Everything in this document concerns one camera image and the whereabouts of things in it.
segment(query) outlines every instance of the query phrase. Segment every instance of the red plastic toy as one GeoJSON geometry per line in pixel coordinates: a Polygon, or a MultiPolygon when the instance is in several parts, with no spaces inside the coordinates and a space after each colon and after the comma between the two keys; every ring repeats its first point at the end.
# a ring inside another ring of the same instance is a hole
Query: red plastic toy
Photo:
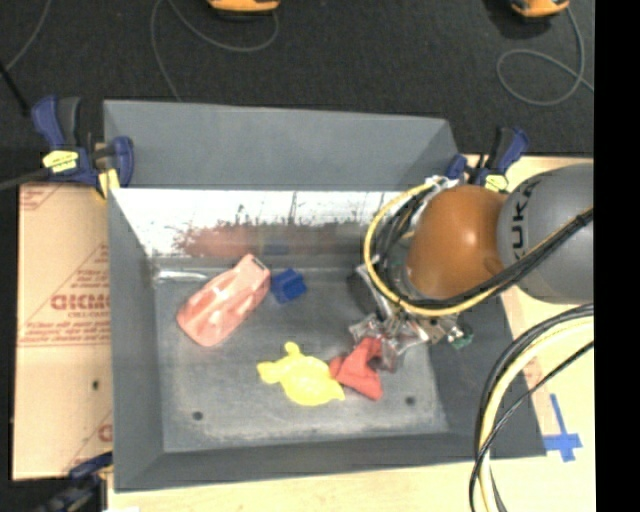
{"type": "Polygon", "coordinates": [[[379,338],[364,338],[346,357],[339,356],[329,363],[331,376],[344,386],[355,389],[372,400],[382,398],[380,375],[369,366],[369,361],[380,357],[379,338]]]}

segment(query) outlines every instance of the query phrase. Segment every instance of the yellow plastic toy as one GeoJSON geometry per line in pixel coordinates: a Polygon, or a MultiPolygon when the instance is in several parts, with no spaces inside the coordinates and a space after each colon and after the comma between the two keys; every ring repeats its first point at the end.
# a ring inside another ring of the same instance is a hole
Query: yellow plastic toy
{"type": "Polygon", "coordinates": [[[287,355],[278,361],[258,363],[260,378],[267,384],[282,384],[290,400],[300,405],[322,405],[344,400],[344,390],[331,377],[329,366],[320,359],[305,356],[293,341],[284,344],[287,355]]]}

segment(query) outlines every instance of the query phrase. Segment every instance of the yellow cable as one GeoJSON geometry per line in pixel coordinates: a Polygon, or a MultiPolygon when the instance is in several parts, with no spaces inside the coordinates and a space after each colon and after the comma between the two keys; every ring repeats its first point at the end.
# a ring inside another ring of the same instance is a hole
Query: yellow cable
{"type": "MultiPolygon", "coordinates": [[[[397,197],[395,197],[394,199],[389,201],[387,204],[385,204],[380,209],[380,211],[378,211],[378,213],[374,216],[373,220],[371,221],[371,224],[369,224],[369,228],[367,229],[367,233],[366,233],[365,238],[364,238],[363,259],[364,259],[365,267],[367,269],[367,273],[369,274],[369,277],[371,278],[371,281],[373,281],[374,285],[380,291],[380,293],[382,293],[390,302],[392,302],[396,306],[404,309],[405,311],[408,311],[408,312],[413,313],[415,315],[438,317],[438,316],[442,316],[442,315],[460,313],[461,311],[464,311],[465,309],[468,309],[468,308],[470,308],[472,306],[475,306],[476,304],[482,302],[487,297],[490,297],[501,285],[495,285],[495,286],[493,286],[491,288],[488,288],[487,290],[485,290],[483,292],[480,292],[480,293],[470,297],[466,301],[461,302],[460,304],[457,304],[455,306],[450,306],[450,307],[446,307],[446,308],[439,308],[439,309],[433,309],[433,308],[428,308],[428,307],[424,307],[424,306],[414,306],[413,304],[410,304],[407,301],[402,300],[400,298],[400,296],[398,296],[396,293],[394,293],[392,290],[389,289],[389,287],[382,281],[382,279],[380,279],[380,276],[378,276],[378,274],[377,274],[377,272],[375,270],[375,267],[373,265],[373,261],[371,260],[371,241],[373,240],[375,231],[376,231],[376,229],[378,227],[378,224],[382,220],[382,218],[394,206],[396,206],[401,201],[403,201],[405,199],[408,199],[408,198],[410,198],[412,196],[415,196],[415,195],[417,195],[420,192],[423,192],[425,190],[429,190],[429,189],[433,188],[434,186],[435,186],[435,184],[433,184],[433,183],[425,183],[423,185],[418,185],[417,187],[414,187],[414,188],[411,188],[409,190],[406,190],[405,192],[401,193],[400,195],[398,195],[397,197]]],[[[584,210],[581,213],[581,215],[585,215],[585,214],[589,213],[591,210],[593,210],[593,207],[587,208],[586,210],[584,210]]],[[[551,233],[548,237],[546,237],[544,240],[542,240],[540,243],[538,243],[533,249],[531,249],[531,251],[529,251],[528,254],[531,254],[532,252],[534,252],[536,249],[538,249],[540,246],[542,246],[547,240],[549,240],[551,237],[553,237],[556,233],[558,233],[562,229],[564,229],[564,227],[565,226],[562,226],[559,229],[557,229],[556,231],[554,231],[553,233],[551,233]]]]}
{"type": "MultiPolygon", "coordinates": [[[[489,401],[487,402],[487,407],[485,408],[485,412],[482,418],[482,425],[480,430],[480,437],[478,440],[478,451],[482,448],[487,438],[491,435],[491,431],[493,430],[493,425],[495,423],[495,419],[498,413],[498,409],[500,404],[502,403],[502,399],[504,395],[515,379],[515,377],[524,369],[524,367],[534,359],[540,352],[549,348],[550,346],[563,341],[567,335],[575,335],[576,329],[584,329],[586,327],[593,329],[593,320],[585,320],[576,319],[568,321],[569,325],[560,324],[556,326],[555,329],[541,335],[536,340],[534,340],[531,345],[518,356],[503,372],[500,379],[496,382],[494,386],[494,390],[491,393],[489,401]]],[[[584,348],[586,345],[591,343],[593,339],[593,335],[585,336],[584,342],[581,342],[580,347],[584,348]]],[[[493,492],[493,484],[491,482],[491,468],[490,468],[490,454],[487,454],[484,457],[484,460],[481,463],[480,471],[478,475],[478,483],[480,486],[480,490],[482,492],[482,498],[484,501],[484,505],[489,512],[499,512],[498,507],[496,505],[496,498],[493,492]]]]}

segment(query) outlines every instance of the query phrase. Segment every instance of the black carpet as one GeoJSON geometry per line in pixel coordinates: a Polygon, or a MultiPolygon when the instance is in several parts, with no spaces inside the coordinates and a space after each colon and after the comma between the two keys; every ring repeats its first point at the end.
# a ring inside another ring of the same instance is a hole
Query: black carpet
{"type": "MultiPolygon", "coordinates": [[[[273,17],[221,19],[204,0],[173,0],[185,19],[218,41],[255,46],[276,27],[273,17]]],[[[486,152],[497,125],[519,126],[531,154],[593,156],[594,95],[580,84],[555,105],[516,99],[496,66],[513,49],[539,51],[572,70],[584,60],[594,83],[595,0],[574,1],[571,14],[583,38],[579,52],[572,18],[523,23],[507,0],[283,0],[279,31],[267,48],[216,48],[190,32],[168,0],[55,0],[29,50],[46,0],[0,3],[0,60],[29,102],[55,93],[81,96],[79,131],[102,135],[104,98],[174,96],[156,62],[150,37],[157,6],[157,49],[175,92],[184,101],[355,112],[408,113],[447,119],[458,149],[486,152]]],[[[503,74],[535,101],[560,98],[575,78],[541,59],[516,56],[503,74]]],[[[0,80],[0,179],[38,165],[43,140],[0,80]]],[[[0,192],[0,465],[9,468],[8,417],[15,336],[16,200],[0,192]]],[[[62,482],[9,485],[0,478],[0,510],[42,502],[62,482]]]]}

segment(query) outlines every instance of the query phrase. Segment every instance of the white cable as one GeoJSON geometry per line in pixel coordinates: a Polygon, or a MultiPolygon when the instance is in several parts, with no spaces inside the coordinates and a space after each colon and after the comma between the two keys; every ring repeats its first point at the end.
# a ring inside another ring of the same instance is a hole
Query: white cable
{"type": "Polygon", "coordinates": [[[22,46],[22,48],[16,54],[16,56],[9,61],[9,64],[5,66],[5,69],[7,71],[9,71],[13,66],[15,66],[18,63],[18,61],[24,56],[24,54],[27,53],[29,48],[31,48],[31,45],[36,40],[36,37],[38,37],[38,34],[40,34],[40,31],[42,30],[42,26],[44,25],[44,22],[47,19],[47,16],[49,14],[49,9],[51,8],[52,3],[53,3],[53,0],[47,0],[47,3],[45,4],[44,9],[42,10],[42,14],[40,14],[40,19],[38,20],[38,24],[36,25],[36,28],[31,33],[31,36],[29,37],[27,42],[22,46]]]}
{"type": "Polygon", "coordinates": [[[574,71],[573,69],[571,69],[570,67],[566,66],[565,64],[563,64],[562,62],[554,59],[553,57],[550,57],[547,54],[541,53],[541,52],[537,52],[534,50],[526,50],[526,49],[517,49],[517,50],[510,50],[506,53],[503,53],[500,58],[498,59],[498,62],[496,63],[496,73],[498,74],[498,80],[500,80],[500,83],[502,84],[502,86],[507,90],[507,92],[509,94],[511,94],[513,97],[515,97],[516,99],[527,103],[529,105],[535,105],[538,107],[551,107],[554,105],[558,105],[560,103],[562,103],[563,101],[566,101],[567,99],[569,99],[571,96],[573,96],[573,94],[576,92],[576,90],[578,89],[578,87],[580,87],[580,85],[584,85],[585,87],[587,87],[587,89],[589,89],[592,93],[595,94],[595,88],[593,87],[593,85],[591,85],[589,82],[587,82],[584,78],[584,67],[585,67],[585,57],[584,57],[584,40],[582,38],[582,34],[580,33],[580,29],[578,28],[578,24],[573,16],[573,13],[571,12],[571,9],[567,8],[567,15],[569,16],[569,20],[571,21],[571,26],[573,27],[573,30],[576,34],[576,41],[578,43],[578,58],[579,58],[579,64],[578,64],[578,71],[574,71]],[[509,58],[512,57],[514,55],[528,55],[530,57],[534,57],[537,59],[541,59],[543,61],[549,62],[557,67],[559,67],[561,70],[565,71],[566,73],[568,73],[569,75],[573,76],[576,80],[573,83],[573,85],[571,86],[571,88],[562,96],[553,99],[553,100],[536,100],[536,99],[532,99],[532,98],[528,98],[526,96],[524,96],[523,94],[520,94],[518,92],[516,92],[515,89],[513,89],[506,81],[506,79],[504,78],[503,74],[502,74],[502,65],[504,64],[504,61],[509,58]]]}
{"type": "MultiPolygon", "coordinates": [[[[158,7],[163,1],[164,0],[158,0],[153,6],[153,10],[151,11],[151,20],[149,22],[150,31],[151,31],[151,46],[153,48],[153,54],[156,58],[156,62],[158,63],[158,67],[160,68],[160,72],[162,73],[162,76],[165,82],[171,89],[171,93],[173,94],[173,96],[177,101],[182,101],[182,98],[178,94],[178,91],[175,85],[173,84],[173,81],[169,77],[169,73],[167,73],[167,70],[165,69],[164,64],[162,63],[162,59],[160,58],[160,53],[158,52],[158,45],[156,42],[156,15],[157,15],[158,7]]],[[[221,43],[220,41],[216,41],[215,39],[212,39],[206,36],[205,34],[200,32],[198,29],[196,29],[191,23],[189,23],[189,21],[184,17],[182,12],[180,12],[180,10],[173,3],[173,0],[167,0],[167,2],[173,9],[173,12],[176,14],[178,19],[183,23],[185,27],[187,27],[193,34],[195,34],[196,37],[198,37],[199,39],[202,39],[204,42],[208,44],[217,46],[218,48],[221,48],[226,51],[237,52],[237,53],[251,53],[251,52],[264,50],[265,48],[270,46],[271,43],[273,43],[273,41],[275,41],[276,37],[278,37],[278,33],[280,32],[280,22],[278,20],[278,15],[274,11],[271,13],[271,16],[273,17],[273,22],[274,22],[273,33],[271,34],[269,39],[267,39],[264,43],[260,43],[255,46],[233,46],[233,45],[221,43]]]]}

